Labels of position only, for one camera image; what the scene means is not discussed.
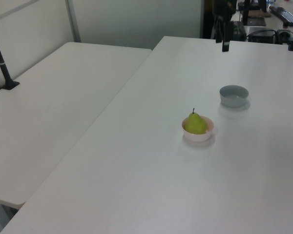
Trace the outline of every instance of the table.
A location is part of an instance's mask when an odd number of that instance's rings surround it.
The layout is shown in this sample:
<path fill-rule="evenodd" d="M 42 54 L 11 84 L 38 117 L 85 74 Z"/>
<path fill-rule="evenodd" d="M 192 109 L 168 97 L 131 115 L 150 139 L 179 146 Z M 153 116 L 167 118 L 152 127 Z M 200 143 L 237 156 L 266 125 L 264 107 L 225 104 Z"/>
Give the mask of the table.
<path fill-rule="evenodd" d="M 151 50 L 67 43 L 0 90 L 0 203 L 20 208 Z"/>
<path fill-rule="evenodd" d="M 248 105 L 220 104 L 228 84 L 248 89 Z M 215 123 L 206 142 L 183 137 L 193 107 Z M 164 37 L 12 233 L 293 234 L 293 52 Z"/>
<path fill-rule="evenodd" d="M 277 0 L 275 3 L 273 3 L 273 5 L 277 7 L 283 7 L 284 9 L 286 9 L 286 11 L 293 14 L 293 0 L 290 0 L 290 1 Z M 274 14 L 271 14 L 271 15 L 272 15 L 271 17 L 265 18 L 266 26 L 244 26 L 247 35 L 249 34 L 250 27 L 272 28 L 273 30 L 281 29 L 283 25 L 283 21 L 280 20 Z M 234 14 L 231 20 L 239 21 L 239 13 Z"/>

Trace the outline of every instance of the pear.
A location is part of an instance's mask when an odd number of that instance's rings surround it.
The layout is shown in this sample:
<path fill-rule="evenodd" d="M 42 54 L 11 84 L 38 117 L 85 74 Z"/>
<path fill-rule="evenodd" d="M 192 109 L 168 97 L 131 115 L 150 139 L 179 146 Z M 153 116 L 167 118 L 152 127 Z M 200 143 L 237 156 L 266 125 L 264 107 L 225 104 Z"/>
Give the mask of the pear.
<path fill-rule="evenodd" d="M 194 112 L 189 115 L 188 121 L 185 124 L 185 130 L 192 134 L 204 134 L 207 129 L 206 122 Z"/>

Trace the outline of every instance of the table surface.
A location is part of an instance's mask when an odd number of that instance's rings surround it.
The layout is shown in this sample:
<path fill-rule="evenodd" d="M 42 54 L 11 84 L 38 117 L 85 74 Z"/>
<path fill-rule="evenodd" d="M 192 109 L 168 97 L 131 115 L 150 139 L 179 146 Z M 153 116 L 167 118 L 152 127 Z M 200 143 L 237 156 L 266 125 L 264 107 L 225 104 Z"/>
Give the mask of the table surface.
<path fill-rule="evenodd" d="M 230 84 L 246 106 L 220 104 Z M 293 234 L 293 52 L 164 37 L 2 231 L 45 233 Z"/>
<path fill-rule="evenodd" d="M 150 52 L 70 42 L 0 90 L 0 203 L 28 200 Z"/>
<path fill-rule="evenodd" d="M 293 0 L 290 0 L 290 1 L 277 0 L 272 5 L 274 5 L 276 7 L 283 7 L 284 9 L 286 9 L 286 11 L 293 14 Z M 271 14 L 271 15 L 272 15 L 271 17 L 265 18 L 266 26 L 244 26 L 247 35 L 249 34 L 250 27 L 272 28 L 273 30 L 282 29 L 283 21 L 280 20 L 274 14 Z M 239 19 L 240 19 L 240 21 L 242 21 L 242 14 L 241 14 L 241 17 L 239 18 L 239 13 L 237 12 L 236 14 L 234 14 L 232 16 L 231 20 L 232 21 L 239 21 Z"/>

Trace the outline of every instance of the wall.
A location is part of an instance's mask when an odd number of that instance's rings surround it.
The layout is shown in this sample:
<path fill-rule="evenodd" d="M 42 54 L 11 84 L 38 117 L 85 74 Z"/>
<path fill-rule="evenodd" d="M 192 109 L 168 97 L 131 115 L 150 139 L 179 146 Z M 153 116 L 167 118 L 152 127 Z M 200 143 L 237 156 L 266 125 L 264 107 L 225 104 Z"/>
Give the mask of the wall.
<path fill-rule="evenodd" d="M 81 42 L 153 49 L 163 36 L 200 36 L 201 0 L 69 2 Z"/>
<path fill-rule="evenodd" d="M 69 41 L 65 0 L 39 0 L 0 19 L 0 50 L 12 79 Z"/>

